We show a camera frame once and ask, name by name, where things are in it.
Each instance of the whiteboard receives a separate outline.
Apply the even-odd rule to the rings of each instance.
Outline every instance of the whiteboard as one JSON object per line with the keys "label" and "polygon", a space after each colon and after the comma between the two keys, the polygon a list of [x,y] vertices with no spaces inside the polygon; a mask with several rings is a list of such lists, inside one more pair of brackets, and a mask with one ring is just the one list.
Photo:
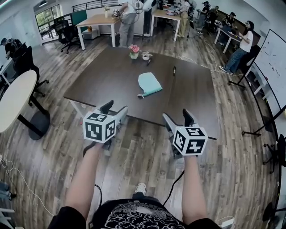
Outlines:
{"label": "whiteboard", "polygon": [[279,106],[282,108],[286,105],[286,42],[269,30],[254,62],[268,79]]}

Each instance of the foot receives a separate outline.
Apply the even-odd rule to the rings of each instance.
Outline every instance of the foot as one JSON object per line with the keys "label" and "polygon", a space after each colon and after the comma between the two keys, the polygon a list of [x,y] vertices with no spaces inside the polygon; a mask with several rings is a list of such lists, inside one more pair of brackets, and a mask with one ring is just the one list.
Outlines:
{"label": "foot", "polygon": [[146,188],[146,184],[144,184],[144,183],[139,183],[138,185],[137,185],[137,188],[136,188],[136,190],[135,190],[135,193],[137,193],[137,192],[142,192],[144,195],[146,194],[146,191],[147,191],[147,188]]}
{"label": "foot", "polygon": [[219,68],[220,68],[220,70],[222,70],[223,72],[227,73],[226,69],[225,69],[223,66],[220,66]]}

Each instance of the person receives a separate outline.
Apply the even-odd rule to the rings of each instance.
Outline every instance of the person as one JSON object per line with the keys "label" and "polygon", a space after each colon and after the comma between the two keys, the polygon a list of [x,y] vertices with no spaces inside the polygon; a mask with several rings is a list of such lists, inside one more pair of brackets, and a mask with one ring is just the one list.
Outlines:
{"label": "person", "polygon": [[[232,28],[236,28],[237,26],[234,26],[234,17],[236,17],[236,14],[231,12],[230,15],[227,15],[223,21],[222,21],[222,26],[223,26],[223,30],[226,32],[230,32],[232,30]],[[221,33],[220,37],[219,37],[219,44],[222,46],[225,46],[226,43],[228,41],[228,36],[224,33]]]}
{"label": "person", "polygon": [[178,37],[184,38],[185,37],[185,29],[187,25],[188,20],[188,10],[190,8],[191,4],[188,0],[185,0],[184,4],[179,8],[181,12],[181,21],[180,21],[180,27],[178,32]]}
{"label": "person", "polygon": [[217,19],[219,15],[219,6],[216,5],[215,7],[212,7],[210,9],[210,26],[214,27],[215,25],[215,20]]}
{"label": "person", "polygon": [[21,41],[18,39],[6,39],[3,38],[1,40],[1,45],[5,46],[6,51],[6,59],[9,59],[10,57],[13,58],[15,51],[22,45]]}
{"label": "person", "polygon": [[207,13],[209,12],[209,9],[210,9],[210,4],[208,1],[206,2],[203,2],[204,4],[204,8],[202,9],[201,13],[200,13],[200,16],[199,16],[199,19],[198,19],[198,25],[197,25],[197,28],[196,30],[198,31],[202,31],[203,27],[204,27],[204,21],[206,19],[206,15]]}
{"label": "person", "polygon": [[[94,192],[97,164],[103,153],[102,144],[88,146],[88,150],[72,179],[66,201],[48,229],[85,229]],[[90,228],[180,228],[220,229],[207,217],[196,156],[185,157],[185,176],[182,193],[183,222],[172,216],[153,197],[145,196],[144,183],[139,183],[132,199],[110,200],[101,205],[89,223]]]}
{"label": "person", "polygon": [[137,15],[136,10],[128,4],[127,0],[119,0],[121,8],[119,12],[123,15],[121,19],[121,25],[119,28],[120,34],[120,47],[127,48],[133,42],[134,37],[134,23]]}
{"label": "person", "polygon": [[236,72],[241,58],[245,54],[250,52],[253,42],[253,30],[254,30],[254,23],[252,21],[247,21],[245,23],[245,31],[243,35],[239,33],[239,36],[242,38],[240,47],[231,55],[230,59],[228,60],[228,63],[224,67],[222,66],[219,67],[222,71],[230,74],[234,74]]}

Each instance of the dark wooden table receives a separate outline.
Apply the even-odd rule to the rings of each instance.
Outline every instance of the dark wooden table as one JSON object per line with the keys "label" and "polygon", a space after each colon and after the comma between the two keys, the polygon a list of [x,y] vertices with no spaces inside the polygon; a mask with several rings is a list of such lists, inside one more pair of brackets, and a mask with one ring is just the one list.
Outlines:
{"label": "dark wooden table", "polygon": [[[149,66],[130,50],[108,47],[80,74],[64,97],[74,102],[98,106],[114,100],[112,111],[128,106],[128,115],[164,125],[162,113],[183,124],[183,108],[188,109],[204,127],[208,136],[219,137],[214,86],[210,70],[170,56],[153,54]],[[143,94],[138,76],[152,72],[163,90],[140,99]]]}

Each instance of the forearm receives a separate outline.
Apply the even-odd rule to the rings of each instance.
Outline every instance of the forearm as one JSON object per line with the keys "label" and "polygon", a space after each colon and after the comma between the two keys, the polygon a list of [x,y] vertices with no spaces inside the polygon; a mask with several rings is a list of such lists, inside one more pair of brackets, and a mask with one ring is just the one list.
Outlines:
{"label": "forearm", "polygon": [[119,9],[119,11],[122,13],[126,8],[128,7],[128,3],[123,3],[122,7]]}
{"label": "forearm", "polygon": [[207,217],[206,202],[195,156],[185,157],[182,211],[183,222],[187,225]]}
{"label": "forearm", "polygon": [[86,152],[67,191],[65,206],[75,208],[85,219],[93,199],[95,174],[102,150],[102,144],[97,143]]}
{"label": "forearm", "polygon": [[249,44],[249,43],[250,43],[250,40],[248,40],[248,38],[246,38],[245,36],[241,36],[241,38],[242,38],[244,41],[246,41],[246,42],[247,42],[247,44]]}

